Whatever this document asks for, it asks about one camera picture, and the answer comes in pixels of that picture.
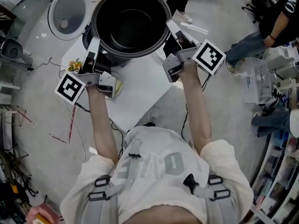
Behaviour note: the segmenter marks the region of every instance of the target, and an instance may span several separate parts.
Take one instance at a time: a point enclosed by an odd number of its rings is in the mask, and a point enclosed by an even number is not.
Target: strap buckle
[[[223,179],[221,177],[217,176],[217,175],[209,175],[209,179],[208,179],[207,183],[210,186],[218,185],[218,184],[223,183]]]
[[[230,197],[230,191],[228,189],[224,189],[224,190],[219,190],[219,191],[214,191],[214,198],[210,200],[216,201],[216,200],[221,200],[224,198],[229,198]]]
[[[101,201],[101,200],[109,200],[110,197],[106,195],[105,191],[103,192],[91,192],[88,194],[89,201]]]
[[[94,182],[94,186],[96,188],[98,187],[104,187],[104,186],[107,186],[110,182],[110,176],[109,175],[104,175],[102,177],[99,177],[98,179],[96,179],[96,181]]]

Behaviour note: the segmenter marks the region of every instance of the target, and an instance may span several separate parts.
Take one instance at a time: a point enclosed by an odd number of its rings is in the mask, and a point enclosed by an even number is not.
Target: white table
[[[77,58],[83,61],[85,53],[82,37],[79,37],[62,58],[62,67],[67,68],[69,61]],[[116,99],[106,101],[108,113],[110,119],[127,132],[169,90],[172,83],[168,81],[156,53],[132,59],[115,73],[123,82],[123,88]],[[89,107],[86,91],[77,102]]]

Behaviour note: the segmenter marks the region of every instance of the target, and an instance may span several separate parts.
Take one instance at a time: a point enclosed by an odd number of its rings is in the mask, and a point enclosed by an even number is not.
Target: gray floor
[[[252,15],[241,10],[245,2],[190,0],[186,11],[193,18],[193,25],[208,30],[208,35],[182,28],[198,41],[203,42],[207,38],[226,51],[232,43],[257,30],[257,25],[252,23]],[[53,62],[60,63],[74,43],[53,36],[46,15],[44,10],[28,38],[23,40],[24,48],[33,54],[35,66],[47,62],[51,56]],[[41,193],[48,194],[52,201],[59,204],[76,181],[84,152],[75,128],[68,143],[71,115],[66,111],[63,100],[53,92],[58,82],[57,73],[58,67],[52,65],[44,65],[29,74],[21,73],[16,85],[20,85],[22,90],[15,93],[14,103],[27,110],[27,116],[32,121],[24,120],[22,127],[16,129],[18,144],[30,155],[26,158],[26,166],[33,175],[32,182]],[[206,74],[200,77],[203,81]],[[239,84],[225,66],[210,79],[205,96],[213,139],[225,139],[235,147],[240,167],[251,180],[264,148],[264,139],[257,139],[256,129],[250,125],[253,106],[242,102]],[[186,112],[181,83],[172,86],[154,106],[159,110],[157,125],[180,133]],[[144,124],[146,117],[147,114],[139,124]],[[94,146],[90,115],[80,110],[75,114],[75,122],[88,158],[88,148]],[[120,144],[120,134],[114,134]],[[188,124],[185,137],[190,139]]]
[[[19,37],[24,44],[40,15],[49,7],[50,0],[23,0],[12,12],[17,16],[10,28],[13,36]]]

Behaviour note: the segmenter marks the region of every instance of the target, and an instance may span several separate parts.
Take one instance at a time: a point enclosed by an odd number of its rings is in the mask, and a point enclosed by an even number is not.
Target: black t-shirt
[[[281,12],[284,12],[289,18],[287,27],[279,34],[272,47],[284,45],[299,36],[299,5],[296,6],[296,3],[297,0],[279,0],[266,11],[259,24],[259,29],[264,39],[271,34]]]

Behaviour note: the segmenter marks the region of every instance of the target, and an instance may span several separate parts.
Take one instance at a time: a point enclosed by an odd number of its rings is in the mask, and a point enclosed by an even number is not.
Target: office chair
[[[241,8],[242,10],[246,9],[252,12],[254,15],[254,20],[252,22],[256,23],[256,21],[261,21],[262,17],[266,13],[266,10],[268,9],[266,2],[268,0],[251,0],[251,1],[253,6],[247,3],[246,7],[241,7]]]
[[[246,7],[241,7],[241,8],[242,10],[246,9],[253,13],[254,20],[252,22],[255,24],[256,21],[260,22],[262,20],[262,17],[264,16],[268,7],[265,5],[265,3],[262,0],[251,0],[251,1],[254,6],[247,3]]]

